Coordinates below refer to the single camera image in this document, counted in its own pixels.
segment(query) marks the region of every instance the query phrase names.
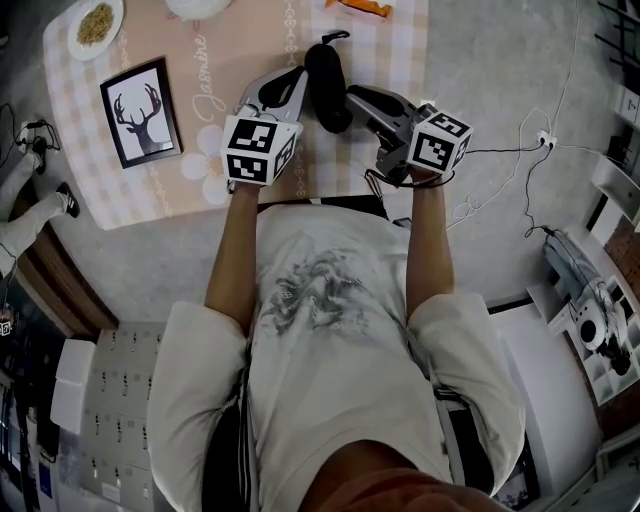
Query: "white t-shirt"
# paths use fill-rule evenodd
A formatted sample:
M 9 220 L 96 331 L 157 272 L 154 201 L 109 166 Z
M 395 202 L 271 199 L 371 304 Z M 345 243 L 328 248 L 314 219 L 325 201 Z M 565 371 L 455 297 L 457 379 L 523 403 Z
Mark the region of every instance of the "white t-shirt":
M 433 297 L 407 325 L 409 232 L 368 214 L 276 207 L 258 232 L 249 383 L 261 509 L 296 511 L 328 457 L 359 440 L 451 481 L 433 389 L 411 356 L 408 329 L 416 359 L 428 354 L 440 381 L 482 414 L 497 490 L 522 449 L 524 408 L 482 299 Z M 147 423 L 153 475 L 179 511 L 201 509 L 208 442 L 245 346 L 230 318 L 174 306 Z

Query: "antler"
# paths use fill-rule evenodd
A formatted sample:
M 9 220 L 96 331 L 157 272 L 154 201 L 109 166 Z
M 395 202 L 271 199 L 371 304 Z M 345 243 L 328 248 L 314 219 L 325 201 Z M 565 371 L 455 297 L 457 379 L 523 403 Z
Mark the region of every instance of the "antler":
M 142 122 L 141 123 L 136 123 L 133 120 L 133 116 L 131 114 L 129 115 L 130 121 L 125 121 L 124 118 L 122 117 L 122 114 L 124 114 L 124 108 L 122 108 L 122 105 L 120 103 L 120 98 L 122 97 L 122 94 L 120 94 L 120 96 L 118 96 L 118 99 L 113 104 L 113 111 L 116 114 L 116 121 L 118 122 L 118 124 L 129 125 L 130 128 L 127 128 L 127 129 L 131 133 L 137 133 L 137 132 L 140 132 L 142 130 L 145 130 L 146 127 L 147 127 L 147 124 L 149 123 L 149 119 L 151 119 L 153 116 L 157 115 L 158 112 L 160 112 L 160 109 L 162 108 L 162 100 L 158 96 L 158 91 L 156 91 L 149 84 L 144 84 L 144 85 L 145 85 L 145 91 L 147 92 L 147 94 L 149 95 L 149 99 L 151 100 L 152 111 L 151 111 L 151 113 L 149 115 L 146 115 L 144 113 L 144 110 L 140 109 L 140 113 L 142 114 Z

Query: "forearm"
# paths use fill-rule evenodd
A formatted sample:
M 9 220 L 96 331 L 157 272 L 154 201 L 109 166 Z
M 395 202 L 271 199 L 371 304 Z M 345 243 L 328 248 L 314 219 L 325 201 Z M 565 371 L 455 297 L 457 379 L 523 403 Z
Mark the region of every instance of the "forearm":
M 236 186 L 204 305 L 233 318 L 245 335 L 256 298 L 256 221 L 260 188 Z
M 451 293 L 453 262 L 442 187 L 414 189 L 407 261 L 407 318 L 434 295 Z

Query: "shirt sleeve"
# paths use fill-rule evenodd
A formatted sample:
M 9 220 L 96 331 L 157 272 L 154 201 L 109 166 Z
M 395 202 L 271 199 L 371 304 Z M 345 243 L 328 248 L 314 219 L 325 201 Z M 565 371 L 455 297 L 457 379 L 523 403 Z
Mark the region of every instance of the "shirt sleeve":
M 231 318 L 177 303 L 167 323 L 147 410 L 151 471 L 176 511 L 202 503 L 206 451 L 243 368 L 246 338 Z
M 418 361 L 429 359 L 440 383 L 480 412 L 485 429 L 478 434 L 497 492 L 522 452 L 525 408 L 482 297 L 460 292 L 432 297 L 413 313 L 409 329 Z

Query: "beige pants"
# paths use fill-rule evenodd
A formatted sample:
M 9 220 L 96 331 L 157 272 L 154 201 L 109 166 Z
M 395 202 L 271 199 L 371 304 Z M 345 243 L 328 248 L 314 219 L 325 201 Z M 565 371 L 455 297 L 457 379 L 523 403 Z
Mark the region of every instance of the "beige pants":
M 40 159 L 29 151 L 14 167 L 0 187 L 0 273 L 6 277 L 13 266 L 35 242 L 36 236 L 49 219 L 63 215 L 67 209 L 67 196 L 54 192 L 33 205 L 21 217 L 8 222 L 18 193 L 29 181 Z

